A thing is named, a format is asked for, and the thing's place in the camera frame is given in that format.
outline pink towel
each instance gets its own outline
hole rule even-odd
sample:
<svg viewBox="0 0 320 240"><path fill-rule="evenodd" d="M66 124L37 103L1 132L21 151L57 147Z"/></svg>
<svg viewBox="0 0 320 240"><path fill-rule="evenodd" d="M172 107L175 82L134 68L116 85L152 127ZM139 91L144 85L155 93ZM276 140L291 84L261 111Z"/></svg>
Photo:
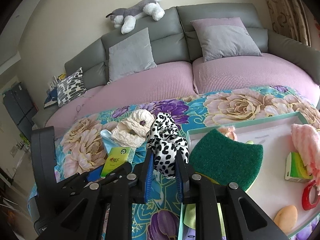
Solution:
<svg viewBox="0 0 320 240"><path fill-rule="evenodd" d="M313 175L320 193L320 135L309 124L293 124L291 127L293 145L299 152L309 174Z"/></svg>

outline small green box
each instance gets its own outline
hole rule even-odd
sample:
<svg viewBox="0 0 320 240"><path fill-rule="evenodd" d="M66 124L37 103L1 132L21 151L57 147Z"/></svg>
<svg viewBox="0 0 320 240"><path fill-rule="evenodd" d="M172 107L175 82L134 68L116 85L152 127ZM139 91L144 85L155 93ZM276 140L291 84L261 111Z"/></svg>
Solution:
<svg viewBox="0 0 320 240"><path fill-rule="evenodd" d="M134 154L130 147L112 147L100 176L105 177L125 162L132 163Z"/></svg>
<svg viewBox="0 0 320 240"><path fill-rule="evenodd" d="M285 167L285 179L297 182L309 182L312 178L312 175L308 175L300 154L295 152L289 153Z"/></svg>

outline pink furry object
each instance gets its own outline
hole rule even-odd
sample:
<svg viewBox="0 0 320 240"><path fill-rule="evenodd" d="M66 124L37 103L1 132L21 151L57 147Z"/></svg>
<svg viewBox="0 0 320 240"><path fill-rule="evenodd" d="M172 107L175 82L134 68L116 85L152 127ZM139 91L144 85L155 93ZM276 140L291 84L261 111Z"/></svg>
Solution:
<svg viewBox="0 0 320 240"><path fill-rule="evenodd" d="M299 152L309 174L313 175L320 194L320 135L309 124L291 126L293 145Z"/></svg>
<svg viewBox="0 0 320 240"><path fill-rule="evenodd" d="M234 126L222 126L217 130L231 140L238 141L237 135L235 133L236 128Z"/></svg>

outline gray and white plush toy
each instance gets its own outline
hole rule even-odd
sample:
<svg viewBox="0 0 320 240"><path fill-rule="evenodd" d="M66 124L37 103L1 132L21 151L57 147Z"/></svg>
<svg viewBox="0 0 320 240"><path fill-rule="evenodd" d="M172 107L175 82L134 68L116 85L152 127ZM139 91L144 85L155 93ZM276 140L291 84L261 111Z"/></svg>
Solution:
<svg viewBox="0 0 320 240"><path fill-rule="evenodd" d="M164 10L158 2L161 0L142 0L130 8L119 8L108 14L115 28L121 27L121 33L126 34L132 31L136 25L136 19L151 15L155 21L164 16Z"/></svg>

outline floral blanket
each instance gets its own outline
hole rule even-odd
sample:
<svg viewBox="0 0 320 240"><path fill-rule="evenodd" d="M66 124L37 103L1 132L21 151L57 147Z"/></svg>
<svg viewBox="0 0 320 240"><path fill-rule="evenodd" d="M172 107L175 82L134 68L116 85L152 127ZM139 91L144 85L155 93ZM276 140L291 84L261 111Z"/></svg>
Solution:
<svg viewBox="0 0 320 240"><path fill-rule="evenodd" d="M210 92L131 105L103 111L78 120L72 128L56 141L57 181L76 172L92 170L107 157L100 137L102 129L111 130L121 119L135 109L147 109L155 116L169 113L186 136L190 129L259 119L268 116L300 111L316 129L320 128L320 113L295 90L283 87L256 87L222 92ZM133 166L144 160L146 145L138 148ZM30 198L36 195L33 188ZM154 171L152 200L147 204L134 204L132 208L132 238L137 240L177 239L181 203L177 200L175 179L167 179ZM292 239L306 239L319 217L314 219Z"/></svg>

